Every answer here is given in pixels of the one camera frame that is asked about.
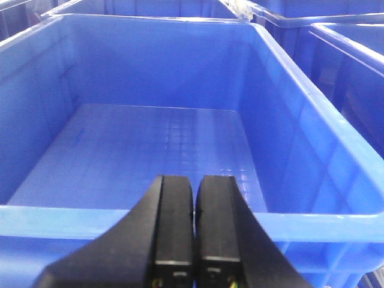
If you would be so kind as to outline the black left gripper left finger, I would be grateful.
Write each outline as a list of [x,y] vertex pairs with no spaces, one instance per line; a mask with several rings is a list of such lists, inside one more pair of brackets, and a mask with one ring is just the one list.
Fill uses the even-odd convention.
[[193,193],[158,175],[138,203],[90,243],[47,265],[34,287],[192,287]]

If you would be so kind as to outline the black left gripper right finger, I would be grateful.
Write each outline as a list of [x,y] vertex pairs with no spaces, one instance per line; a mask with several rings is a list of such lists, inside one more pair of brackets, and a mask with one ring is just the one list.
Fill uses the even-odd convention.
[[197,287],[310,287],[256,220],[233,176],[205,176],[196,199]]

